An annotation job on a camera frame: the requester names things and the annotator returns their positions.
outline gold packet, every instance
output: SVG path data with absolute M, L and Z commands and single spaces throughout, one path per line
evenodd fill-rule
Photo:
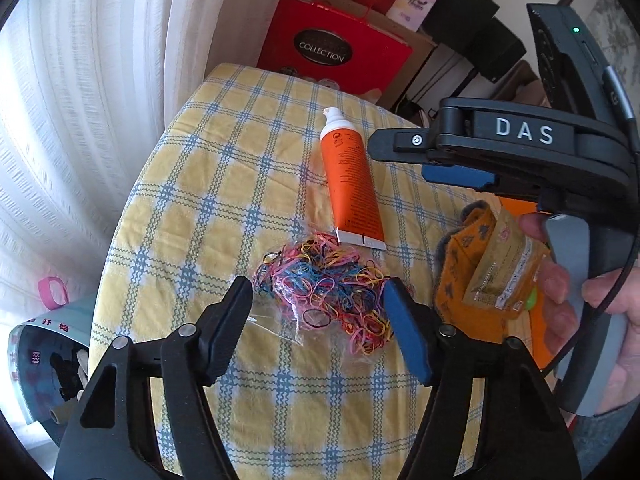
M 546 246 L 525 235 L 513 216 L 502 208 L 463 303 L 497 308 L 508 319 L 515 319 L 535 286 L 538 267 L 546 254 Z

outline plaid tablecloth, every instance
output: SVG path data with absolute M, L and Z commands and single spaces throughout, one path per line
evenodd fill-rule
M 365 137 L 411 126 L 353 96 L 300 79 L 217 67 L 164 133 L 131 191 L 95 309 L 90 366 L 117 335 L 161 338 L 219 301 L 264 253 L 330 228 L 319 149 L 322 110 L 343 110 Z M 431 299 L 433 253 L 472 192 L 432 186 L 418 166 L 372 162 L 391 275 Z M 528 318 L 512 333 L 528 340 Z M 159 381 L 154 415 L 165 465 L 179 470 Z M 405 369 L 395 342 L 375 364 L 342 365 L 328 340 L 300 347 L 248 324 L 227 373 L 207 399 L 243 479 L 395 479 L 429 391 Z M 476 384 L 458 465 L 478 436 Z

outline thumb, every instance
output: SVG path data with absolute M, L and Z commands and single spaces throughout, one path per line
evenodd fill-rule
M 591 306 L 597 307 L 613 287 L 620 275 L 620 269 L 612 270 L 582 285 L 582 297 Z M 620 292 L 609 305 L 607 312 L 626 312 L 632 322 L 640 321 L 640 269 L 633 268 Z

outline human hand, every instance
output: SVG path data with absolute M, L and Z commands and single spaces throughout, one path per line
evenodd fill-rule
M 546 242 L 543 222 L 547 215 L 532 213 L 523 215 L 518 224 L 525 234 Z M 613 286 L 620 270 L 607 272 L 587 280 L 582 285 L 582 297 L 597 307 Z M 538 284 L 545 294 L 543 317 L 546 321 L 545 344 L 552 354 L 557 354 L 578 329 L 578 319 L 568 303 L 569 273 L 545 258 L 538 271 Z M 602 403 L 597 413 L 605 413 L 628 404 L 640 395 L 640 269 L 633 268 L 620 292 L 607 312 L 626 314 L 629 320 L 625 341 L 618 361 L 607 383 Z

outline silver screw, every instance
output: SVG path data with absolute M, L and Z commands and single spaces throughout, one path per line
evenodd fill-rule
M 129 344 L 129 338 L 124 335 L 119 335 L 116 339 L 113 340 L 111 345 L 116 349 L 120 350 Z
M 441 325 L 438 332 L 440 332 L 444 337 L 453 337 L 456 335 L 457 330 L 453 325 L 444 324 Z
M 195 333 L 196 326 L 191 323 L 184 324 L 178 329 L 178 334 L 180 334 L 182 337 L 189 337 L 190 335 L 193 335 Z
M 509 345 L 514 350 L 517 350 L 517 349 L 521 348 L 522 341 L 520 341 L 520 339 L 518 339 L 517 337 L 508 337 L 507 338 L 507 345 Z

